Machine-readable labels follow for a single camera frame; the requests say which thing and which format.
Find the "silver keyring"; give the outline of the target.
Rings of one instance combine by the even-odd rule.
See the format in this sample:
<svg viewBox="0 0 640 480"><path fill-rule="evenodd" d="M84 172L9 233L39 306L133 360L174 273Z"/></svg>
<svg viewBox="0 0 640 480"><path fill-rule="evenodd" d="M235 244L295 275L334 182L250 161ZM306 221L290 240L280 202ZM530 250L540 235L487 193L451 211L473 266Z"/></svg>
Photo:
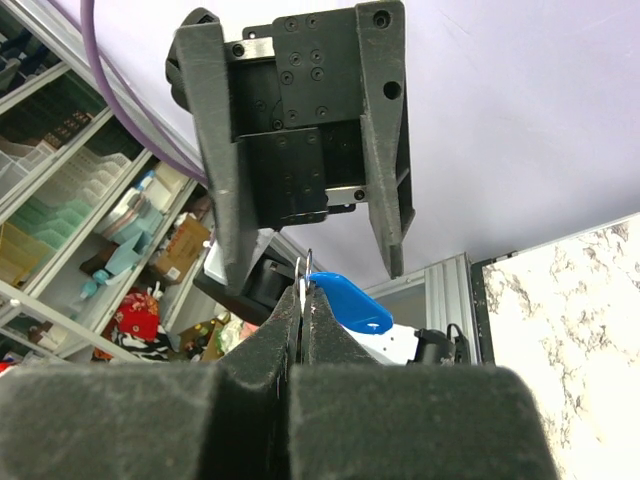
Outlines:
<svg viewBox="0 0 640 480"><path fill-rule="evenodd" d="M298 293L307 292L311 284L311 275L313 268L313 253L308 249L306 255L296 259L294 269L294 286Z"/></svg>

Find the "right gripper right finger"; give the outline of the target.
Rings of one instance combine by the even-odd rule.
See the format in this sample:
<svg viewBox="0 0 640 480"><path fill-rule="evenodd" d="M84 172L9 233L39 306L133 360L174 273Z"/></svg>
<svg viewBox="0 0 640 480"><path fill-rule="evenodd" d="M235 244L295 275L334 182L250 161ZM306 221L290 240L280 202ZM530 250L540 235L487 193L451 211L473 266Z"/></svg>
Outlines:
<svg viewBox="0 0 640 480"><path fill-rule="evenodd" d="M289 292L302 353L289 370L293 479L555 479L533 396L491 366L322 359Z"/></svg>

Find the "blue key tag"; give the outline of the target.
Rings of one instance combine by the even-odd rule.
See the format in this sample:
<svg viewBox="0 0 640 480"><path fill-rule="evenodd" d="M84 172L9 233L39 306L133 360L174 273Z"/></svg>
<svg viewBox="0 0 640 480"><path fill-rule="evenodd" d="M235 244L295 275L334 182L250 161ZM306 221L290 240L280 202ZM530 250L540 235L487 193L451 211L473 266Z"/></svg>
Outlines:
<svg viewBox="0 0 640 480"><path fill-rule="evenodd" d="M310 280L324 291L335 319L343 327L367 335L382 335L393 327L392 314L343 275L316 272Z"/></svg>

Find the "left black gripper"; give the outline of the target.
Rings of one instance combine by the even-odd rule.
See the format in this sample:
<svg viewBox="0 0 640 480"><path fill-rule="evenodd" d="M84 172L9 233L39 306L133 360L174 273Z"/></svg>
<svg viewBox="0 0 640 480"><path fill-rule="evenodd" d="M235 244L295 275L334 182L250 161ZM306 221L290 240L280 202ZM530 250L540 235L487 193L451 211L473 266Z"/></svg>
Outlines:
<svg viewBox="0 0 640 480"><path fill-rule="evenodd" d="M258 225L317 223L367 195L385 268L404 274L415 216L405 27L402 2L375 1L280 17L225 46L215 22L176 32L230 294L244 288Z"/></svg>

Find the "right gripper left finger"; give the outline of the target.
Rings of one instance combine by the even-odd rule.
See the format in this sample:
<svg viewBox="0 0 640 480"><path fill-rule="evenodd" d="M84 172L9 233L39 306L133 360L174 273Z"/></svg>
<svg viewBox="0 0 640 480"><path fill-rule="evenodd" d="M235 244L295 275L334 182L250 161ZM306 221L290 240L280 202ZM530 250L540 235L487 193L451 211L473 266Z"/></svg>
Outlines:
<svg viewBox="0 0 640 480"><path fill-rule="evenodd" d="M5 479L285 479L300 303L213 362L50 364L1 378Z"/></svg>

